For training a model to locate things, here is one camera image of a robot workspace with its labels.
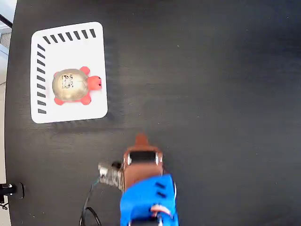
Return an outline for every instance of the turtle leg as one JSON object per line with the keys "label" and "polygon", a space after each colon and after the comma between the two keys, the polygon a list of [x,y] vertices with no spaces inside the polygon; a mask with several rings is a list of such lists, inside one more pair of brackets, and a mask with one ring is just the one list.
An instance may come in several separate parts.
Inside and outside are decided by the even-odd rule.
{"label": "turtle leg", "polygon": [[90,97],[90,94],[88,93],[87,95],[85,95],[82,99],[80,99],[80,102],[83,104],[83,105],[88,105],[91,103],[91,97]]}
{"label": "turtle leg", "polygon": [[57,105],[62,105],[62,104],[64,103],[64,101],[63,101],[63,100],[60,100],[60,99],[58,99],[58,98],[55,98],[55,103],[56,103]]}
{"label": "turtle leg", "polygon": [[88,67],[81,67],[80,70],[85,73],[86,75],[88,75],[90,73],[90,69]]}

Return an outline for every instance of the wire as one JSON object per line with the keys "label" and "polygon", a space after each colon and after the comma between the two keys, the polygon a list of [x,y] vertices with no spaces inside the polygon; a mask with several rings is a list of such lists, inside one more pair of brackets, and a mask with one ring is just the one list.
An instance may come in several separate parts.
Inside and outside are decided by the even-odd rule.
{"label": "wire", "polygon": [[2,207],[3,210],[8,210],[8,208],[7,208],[6,205],[8,205],[8,203],[6,203],[6,204],[4,204],[4,205],[1,205],[1,204],[0,204],[0,206]]}
{"label": "wire", "polygon": [[85,224],[85,215],[86,215],[87,210],[90,211],[93,214],[93,216],[95,218],[95,221],[97,223],[97,226],[102,226],[102,223],[100,222],[100,220],[98,218],[98,215],[96,214],[96,212],[94,211],[94,209],[92,209],[91,207],[87,207],[87,204],[88,204],[88,202],[90,200],[90,197],[92,195],[93,189],[94,189],[95,185],[97,185],[99,183],[99,181],[100,181],[100,178],[98,177],[97,180],[90,187],[88,196],[86,198],[86,201],[85,201],[85,204],[83,206],[83,210],[81,212],[81,216],[80,216],[80,219],[79,219],[79,226],[86,226],[86,224]]}

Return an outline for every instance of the dark wooden surface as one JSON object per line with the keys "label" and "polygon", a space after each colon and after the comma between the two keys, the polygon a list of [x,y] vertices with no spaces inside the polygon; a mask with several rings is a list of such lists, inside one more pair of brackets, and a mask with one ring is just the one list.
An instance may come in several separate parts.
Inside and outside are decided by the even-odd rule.
{"label": "dark wooden surface", "polygon": [[[299,0],[20,0],[8,63],[5,153],[12,226],[74,226],[98,161],[144,131],[178,186],[182,226],[301,225]],[[35,124],[37,30],[103,25],[109,113]],[[119,224],[120,194],[91,205]]]}

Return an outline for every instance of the turtle shell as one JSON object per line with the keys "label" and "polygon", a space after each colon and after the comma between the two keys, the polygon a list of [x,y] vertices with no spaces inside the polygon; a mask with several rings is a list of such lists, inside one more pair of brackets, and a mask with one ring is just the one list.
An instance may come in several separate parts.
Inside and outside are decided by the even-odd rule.
{"label": "turtle shell", "polygon": [[81,70],[66,69],[55,74],[52,90],[60,100],[80,100],[89,92],[87,80],[88,76]]}

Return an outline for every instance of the black cable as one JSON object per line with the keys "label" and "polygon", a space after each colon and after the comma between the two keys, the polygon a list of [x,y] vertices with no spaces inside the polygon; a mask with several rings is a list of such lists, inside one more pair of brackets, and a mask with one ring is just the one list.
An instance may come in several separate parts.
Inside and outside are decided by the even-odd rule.
{"label": "black cable", "polygon": [[94,186],[97,185],[99,183],[99,181],[100,181],[100,178],[97,178],[97,180],[90,187],[88,196],[86,198],[86,201],[85,201],[85,204],[83,206],[83,210],[81,212],[81,216],[80,216],[80,219],[79,219],[79,226],[86,226],[86,224],[85,224],[85,215],[86,215],[87,210],[90,211],[93,214],[93,216],[95,218],[95,221],[97,223],[97,226],[102,226],[102,223],[100,222],[100,220],[98,218],[98,215],[96,214],[94,209],[92,209],[91,207],[87,207],[87,204],[88,204],[88,202],[90,200],[90,197],[92,195]]}
{"label": "black cable", "polygon": [[4,16],[0,14],[0,21],[2,21],[4,24],[9,26],[10,28],[13,28],[13,23],[7,20]]}
{"label": "black cable", "polygon": [[7,208],[6,205],[8,205],[8,203],[6,203],[6,204],[4,204],[4,205],[1,205],[1,204],[0,204],[0,206],[2,207],[3,210],[8,210],[8,208]]}

